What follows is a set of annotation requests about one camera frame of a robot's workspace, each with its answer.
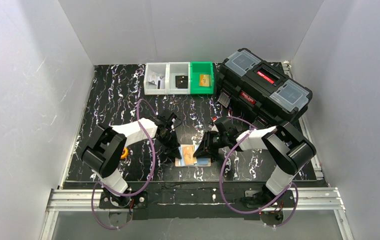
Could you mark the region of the beige leather card holder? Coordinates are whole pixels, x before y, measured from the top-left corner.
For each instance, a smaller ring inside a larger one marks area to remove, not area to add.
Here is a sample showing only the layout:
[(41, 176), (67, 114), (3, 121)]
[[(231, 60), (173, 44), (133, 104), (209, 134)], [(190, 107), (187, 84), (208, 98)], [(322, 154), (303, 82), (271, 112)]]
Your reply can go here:
[(175, 159), (176, 167), (210, 167), (211, 159), (194, 157), (195, 150), (198, 149), (198, 145), (183, 144), (179, 147), (181, 158)]

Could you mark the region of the orange gold credit card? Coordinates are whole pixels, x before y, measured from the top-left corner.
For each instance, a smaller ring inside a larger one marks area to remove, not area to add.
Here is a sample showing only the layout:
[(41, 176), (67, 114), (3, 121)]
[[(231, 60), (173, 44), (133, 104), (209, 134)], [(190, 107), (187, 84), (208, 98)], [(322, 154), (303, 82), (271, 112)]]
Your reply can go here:
[(194, 152), (194, 145), (186, 145), (182, 147), (182, 160), (184, 166), (192, 166), (197, 163), (197, 159), (193, 156)]

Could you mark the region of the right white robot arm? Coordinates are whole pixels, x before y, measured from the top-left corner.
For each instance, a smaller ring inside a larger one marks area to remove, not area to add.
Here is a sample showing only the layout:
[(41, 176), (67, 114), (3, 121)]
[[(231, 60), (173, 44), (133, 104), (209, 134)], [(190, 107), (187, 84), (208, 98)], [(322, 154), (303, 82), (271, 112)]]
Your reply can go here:
[(213, 121), (213, 127), (204, 133), (193, 156), (214, 158), (225, 147), (237, 152), (267, 150), (270, 153), (276, 167), (261, 191), (262, 197), (270, 199), (289, 186), (317, 153), (314, 145), (288, 121), (264, 129), (237, 130), (228, 116)]

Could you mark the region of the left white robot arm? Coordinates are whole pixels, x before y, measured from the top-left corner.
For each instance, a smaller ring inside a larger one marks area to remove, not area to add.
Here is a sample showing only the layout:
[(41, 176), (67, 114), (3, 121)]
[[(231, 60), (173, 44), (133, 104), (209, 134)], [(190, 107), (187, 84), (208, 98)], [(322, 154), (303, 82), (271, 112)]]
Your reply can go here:
[(141, 118), (123, 125), (99, 124), (78, 152), (78, 157), (99, 176), (101, 184), (110, 193), (118, 197), (136, 196), (148, 183), (134, 193), (125, 193), (128, 184), (118, 170), (123, 150), (143, 140), (148, 140), (153, 149), (153, 141), (158, 140), (164, 146), (164, 152), (168, 157), (180, 158), (180, 143), (173, 126), (176, 119), (177, 115), (174, 112), (164, 110), (160, 115)]

